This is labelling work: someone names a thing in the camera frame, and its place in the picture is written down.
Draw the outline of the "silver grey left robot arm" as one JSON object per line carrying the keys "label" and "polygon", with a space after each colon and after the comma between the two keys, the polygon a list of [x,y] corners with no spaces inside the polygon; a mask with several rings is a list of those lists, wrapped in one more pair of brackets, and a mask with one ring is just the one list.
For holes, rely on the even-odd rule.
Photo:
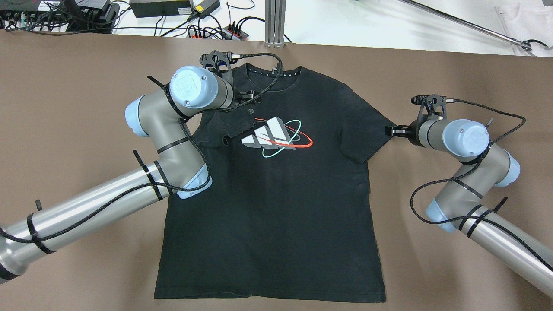
{"label": "silver grey left robot arm", "polygon": [[232,72],[185,66],[159,89],[126,108],[126,122],[137,136],[148,137],[159,159],[93,189],[43,209],[1,229],[1,283],[21,276],[29,265],[98,229],[178,193],[191,197],[211,183],[205,157],[191,138],[186,122],[206,111],[236,108],[255,98],[238,91]]}

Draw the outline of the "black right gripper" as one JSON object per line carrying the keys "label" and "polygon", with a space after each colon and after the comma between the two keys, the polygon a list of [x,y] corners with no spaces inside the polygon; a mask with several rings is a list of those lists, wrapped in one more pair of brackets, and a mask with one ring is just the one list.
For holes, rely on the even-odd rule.
{"label": "black right gripper", "polygon": [[416,138],[416,128],[410,125],[385,126],[386,136],[399,136],[407,139]]}

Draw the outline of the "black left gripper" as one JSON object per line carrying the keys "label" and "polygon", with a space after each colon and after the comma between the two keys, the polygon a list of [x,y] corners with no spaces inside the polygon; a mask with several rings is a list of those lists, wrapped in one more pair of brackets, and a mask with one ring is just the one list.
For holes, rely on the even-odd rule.
{"label": "black left gripper", "polygon": [[238,108],[242,105],[246,105],[249,102],[253,101],[255,96],[256,96],[256,92],[254,90],[235,91],[232,107],[233,108]]}

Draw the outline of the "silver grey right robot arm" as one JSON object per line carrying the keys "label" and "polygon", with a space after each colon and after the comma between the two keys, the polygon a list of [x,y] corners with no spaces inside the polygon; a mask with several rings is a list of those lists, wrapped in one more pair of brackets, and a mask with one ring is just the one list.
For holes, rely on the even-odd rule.
{"label": "silver grey right robot arm", "polygon": [[490,144],[486,127],[459,119],[428,119],[411,126],[387,126],[388,136],[454,156],[460,169],[426,210],[430,222],[447,232],[460,231],[503,261],[548,296],[552,295],[552,250],[482,205],[492,187],[505,187],[520,175],[519,163]]}

